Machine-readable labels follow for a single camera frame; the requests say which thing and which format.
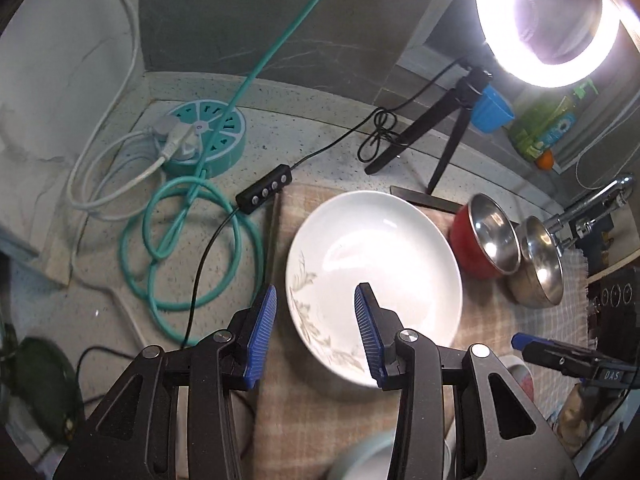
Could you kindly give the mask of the teal round power strip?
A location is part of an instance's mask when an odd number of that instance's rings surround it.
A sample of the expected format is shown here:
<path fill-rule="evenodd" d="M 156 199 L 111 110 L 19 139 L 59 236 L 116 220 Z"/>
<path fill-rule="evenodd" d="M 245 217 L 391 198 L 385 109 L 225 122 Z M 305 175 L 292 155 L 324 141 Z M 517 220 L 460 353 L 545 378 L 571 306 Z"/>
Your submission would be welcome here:
<path fill-rule="evenodd" d="M 236 107 L 224 120 L 219 132 L 214 133 L 226 107 L 225 102 L 216 100 L 185 102 L 167 112 L 154 125 L 154 144 L 158 152 L 166 142 L 166 136 L 158 127 L 174 123 L 172 119 L 166 120 L 166 117 L 175 117 L 180 122 L 194 125 L 192 136 L 164 163 L 164 170 L 169 177 L 194 176 L 201 151 L 209 141 L 213 143 L 205 159 L 206 177 L 224 174 L 241 159 L 246 144 L 246 120 Z"/>

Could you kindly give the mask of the large stainless steel bowl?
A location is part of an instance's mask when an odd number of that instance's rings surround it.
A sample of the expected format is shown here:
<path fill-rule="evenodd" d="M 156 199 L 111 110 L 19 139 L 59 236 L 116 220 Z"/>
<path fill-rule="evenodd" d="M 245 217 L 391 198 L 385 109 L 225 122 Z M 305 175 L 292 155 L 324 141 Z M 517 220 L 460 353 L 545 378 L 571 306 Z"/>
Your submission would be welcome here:
<path fill-rule="evenodd" d="M 558 306 L 564 295 L 561 258 L 551 234 L 536 217 L 526 218 L 515 230 L 520 246 L 518 270 L 506 278 L 515 301 L 526 308 Z"/>

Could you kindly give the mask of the black tripod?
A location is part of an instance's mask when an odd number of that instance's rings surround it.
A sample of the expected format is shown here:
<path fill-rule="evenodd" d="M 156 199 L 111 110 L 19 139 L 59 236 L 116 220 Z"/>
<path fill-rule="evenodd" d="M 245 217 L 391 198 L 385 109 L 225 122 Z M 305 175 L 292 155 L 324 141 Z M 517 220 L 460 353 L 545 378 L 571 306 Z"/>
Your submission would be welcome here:
<path fill-rule="evenodd" d="M 480 66 L 472 67 L 470 72 L 460 78 L 454 88 L 449 89 L 433 106 L 415 120 L 398 136 L 386 150 L 364 168 L 366 174 L 377 174 L 395 157 L 399 156 L 422 136 L 425 136 L 453 112 L 458 116 L 448 141 L 439 157 L 438 164 L 426 186 L 426 194 L 431 195 L 439 184 L 442 175 L 452 159 L 471 122 L 472 110 L 480 102 L 484 90 L 492 81 L 492 75 Z"/>

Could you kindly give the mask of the pale green ceramic bowl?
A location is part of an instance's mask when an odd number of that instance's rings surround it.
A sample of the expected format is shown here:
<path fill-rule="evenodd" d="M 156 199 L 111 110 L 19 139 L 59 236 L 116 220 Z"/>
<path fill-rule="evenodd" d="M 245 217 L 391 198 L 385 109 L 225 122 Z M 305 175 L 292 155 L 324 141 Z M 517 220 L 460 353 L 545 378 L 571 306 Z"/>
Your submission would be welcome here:
<path fill-rule="evenodd" d="M 392 459 L 395 431 L 383 431 L 363 439 L 337 457 L 329 480 L 383 480 Z"/>

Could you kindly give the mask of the white floral deep plate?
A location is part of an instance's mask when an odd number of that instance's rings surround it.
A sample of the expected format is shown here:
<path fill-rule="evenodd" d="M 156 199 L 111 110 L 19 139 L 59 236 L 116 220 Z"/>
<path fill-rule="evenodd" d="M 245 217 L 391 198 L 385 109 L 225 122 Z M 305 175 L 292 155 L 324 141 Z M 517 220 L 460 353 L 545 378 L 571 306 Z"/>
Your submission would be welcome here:
<path fill-rule="evenodd" d="M 515 381 L 520 385 L 526 396 L 532 402 L 535 401 L 535 386 L 532 372 L 527 365 L 518 356 L 500 356 L 499 360 L 508 372 L 513 376 Z"/>

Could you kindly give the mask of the white plate with leaf print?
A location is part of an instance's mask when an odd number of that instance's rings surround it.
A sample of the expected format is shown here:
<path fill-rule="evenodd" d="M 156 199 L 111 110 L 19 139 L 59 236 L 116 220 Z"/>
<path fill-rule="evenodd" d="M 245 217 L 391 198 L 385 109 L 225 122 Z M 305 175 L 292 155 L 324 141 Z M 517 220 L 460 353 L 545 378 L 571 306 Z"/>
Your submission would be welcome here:
<path fill-rule="evenodd" d="M 415 206 L 383 192 L 337 195 L 303 221 L 288 251 L 286 301 L 298 336 L 329 372 L 372 388 L 355 315 L 360 283 L 403 326 L 440 346 L 454 341 L 460 270 L 446 236 Z"/>

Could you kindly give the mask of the green dish soap bottle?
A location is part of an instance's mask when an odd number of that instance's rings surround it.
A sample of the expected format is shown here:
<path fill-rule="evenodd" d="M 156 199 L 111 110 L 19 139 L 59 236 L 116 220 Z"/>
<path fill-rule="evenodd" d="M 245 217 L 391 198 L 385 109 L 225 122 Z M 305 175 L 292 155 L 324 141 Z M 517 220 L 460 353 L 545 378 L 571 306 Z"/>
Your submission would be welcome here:
<path fill-rule="evenodd" d="M 584 79 L 562 96 L 544 94 L 515 118 L 508 130 L 508 139 L 521 157 L 536 162 L 570 131 L 598 95 L 591 78 Z"/>

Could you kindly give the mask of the orange fruit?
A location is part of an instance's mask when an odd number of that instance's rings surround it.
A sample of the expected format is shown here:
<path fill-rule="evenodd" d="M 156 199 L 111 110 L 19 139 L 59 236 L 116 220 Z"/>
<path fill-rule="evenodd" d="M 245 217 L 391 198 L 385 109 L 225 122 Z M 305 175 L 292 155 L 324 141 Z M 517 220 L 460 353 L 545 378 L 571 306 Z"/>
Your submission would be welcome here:
<path fill-rule="evenodd" d="M 536 160 L 535 160 L 535 165 L 540 169 L 540 170 L 544 170 L 544 171 L 549 171 L 553 168 L 554 166 L 554 157 L 552 154 L 552 151 L 547 150 L 544 151 Z"/>

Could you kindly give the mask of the chrome faucet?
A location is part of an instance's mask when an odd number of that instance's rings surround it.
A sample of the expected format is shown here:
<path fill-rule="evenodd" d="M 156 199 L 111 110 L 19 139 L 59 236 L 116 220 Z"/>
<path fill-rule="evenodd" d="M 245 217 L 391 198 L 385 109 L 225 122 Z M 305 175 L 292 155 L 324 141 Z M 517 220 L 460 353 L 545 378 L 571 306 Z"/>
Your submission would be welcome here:
<path fill-rule="evenodd" d="M 565 249 L 590 234 L 596 224 L 608 214 L 625 206 L 636 183 L 636 176 L 632 172 L 624 172 L 603 188 L 597 188 L 570 205 L 567 210 L 544 220 L 544 227 L 554 241 L 559 255 L 562 256 Z M 560 232 L 564 226 L 574 226 L 573 237 L 562 240 Z"/>

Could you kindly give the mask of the red steel-lined bowl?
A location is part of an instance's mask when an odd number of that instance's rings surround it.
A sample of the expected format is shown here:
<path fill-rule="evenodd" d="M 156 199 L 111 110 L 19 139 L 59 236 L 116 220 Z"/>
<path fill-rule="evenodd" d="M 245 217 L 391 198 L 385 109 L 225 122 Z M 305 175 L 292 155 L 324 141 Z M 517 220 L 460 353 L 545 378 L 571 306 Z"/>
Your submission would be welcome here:
<path fill-rule="evenodd" d="M 448 240 L 460 268 L 478 280 L 514 274 L 521 248 L 514 225 L 485 194 L 474 195 L 454 216 Z"/>

